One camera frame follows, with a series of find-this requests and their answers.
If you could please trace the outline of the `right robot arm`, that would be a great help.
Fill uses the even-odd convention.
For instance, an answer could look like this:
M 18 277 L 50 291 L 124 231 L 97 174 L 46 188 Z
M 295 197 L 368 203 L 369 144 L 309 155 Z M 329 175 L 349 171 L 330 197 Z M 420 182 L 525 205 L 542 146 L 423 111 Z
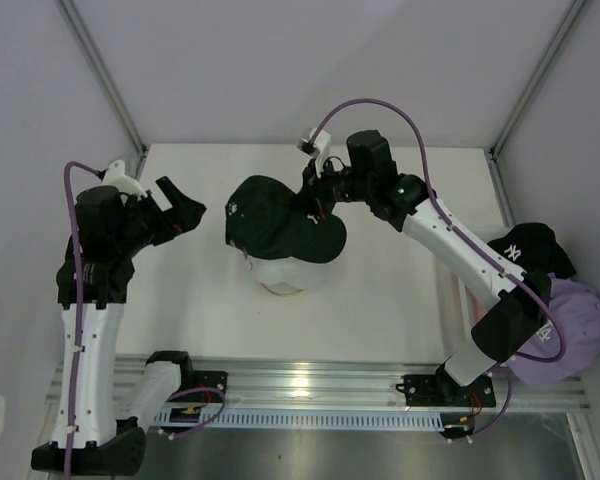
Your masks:
M 399 172 L 378 131 L 351 135 L 346 141 L 349 162 L 340 169 L 331 164 L 330 144 L 324 131 L 303 132 L 298 148 L 309 162 L 294 206 L 325 219 L 338 203 L 365 203 L 377 218 L 441 260 L 486 310 L 434 374 L 436 394 L 446 404 L 457 404 L 480 376 L 517 355 L 546 324 L 549 276 L 525 271 L 456 221 L 422 178 Z

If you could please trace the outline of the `gold wire hat stand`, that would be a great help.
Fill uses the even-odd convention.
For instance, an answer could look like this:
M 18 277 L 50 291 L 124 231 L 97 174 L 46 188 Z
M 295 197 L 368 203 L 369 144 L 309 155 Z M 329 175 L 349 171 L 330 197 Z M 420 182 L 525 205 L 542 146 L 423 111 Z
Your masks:
M 287 283 L 278 283 L 275 285 L 267 285 L 262 283 L 261 286 L 271 295 L 276 297 L 293 297 L 304 292 L 303 289 L 293 287 Z

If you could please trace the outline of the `black NY baseball cap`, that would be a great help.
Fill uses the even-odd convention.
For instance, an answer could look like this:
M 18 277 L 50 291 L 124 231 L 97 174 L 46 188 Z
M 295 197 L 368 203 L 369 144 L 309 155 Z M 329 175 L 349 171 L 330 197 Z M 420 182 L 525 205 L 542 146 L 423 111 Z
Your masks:
M 521 223 L 487 244 L 501 256 L 527 272 L 541 270 L 559 279 L 570 279 L 577 271 L 555 232 L 539 222 Z

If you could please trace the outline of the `dark green baseball cap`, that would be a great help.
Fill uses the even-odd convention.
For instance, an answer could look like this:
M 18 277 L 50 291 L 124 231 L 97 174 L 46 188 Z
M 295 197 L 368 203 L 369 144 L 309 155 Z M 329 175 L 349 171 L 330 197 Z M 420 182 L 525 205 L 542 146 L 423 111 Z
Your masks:
M 293 199 L 294 192 L 277 179 L 248 177 L 225 205 L 225 243 L 262 260 L 335 260 L 346 245 L 343 221 L 296 211 L 290 207 Z

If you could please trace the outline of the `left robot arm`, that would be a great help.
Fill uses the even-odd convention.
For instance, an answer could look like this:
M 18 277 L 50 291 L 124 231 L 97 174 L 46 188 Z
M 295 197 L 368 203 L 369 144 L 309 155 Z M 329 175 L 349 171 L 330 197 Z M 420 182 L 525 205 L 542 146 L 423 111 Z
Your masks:
M 194 230 L 206 211 L 168 177 L 156 185 L 168 209 L 151 191 L 107 182 L 68 197 L 71 234 L 56 275 L 65 340 L 61 395 L 50 439 L 31 453 L 35 471 L 66 478 L 133 476 L 163 404 L 195 391 L 187 352 L 163 350 L 150 355 L 121 403 L 113 398 L 134 257 Z

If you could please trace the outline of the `white baseball cap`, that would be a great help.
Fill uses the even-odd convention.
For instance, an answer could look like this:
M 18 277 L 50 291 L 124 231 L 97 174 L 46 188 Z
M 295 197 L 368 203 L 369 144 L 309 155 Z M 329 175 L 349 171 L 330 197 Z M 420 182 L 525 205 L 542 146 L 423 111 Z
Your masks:
M 244 249 L 241 253 L 251 277 L 260 285 L 287 283 L 304 291 L 312 291 L 324 284 L 333 268 L 333 261 L 315 263 L 295 257 L 266 260 L 250 255 Z

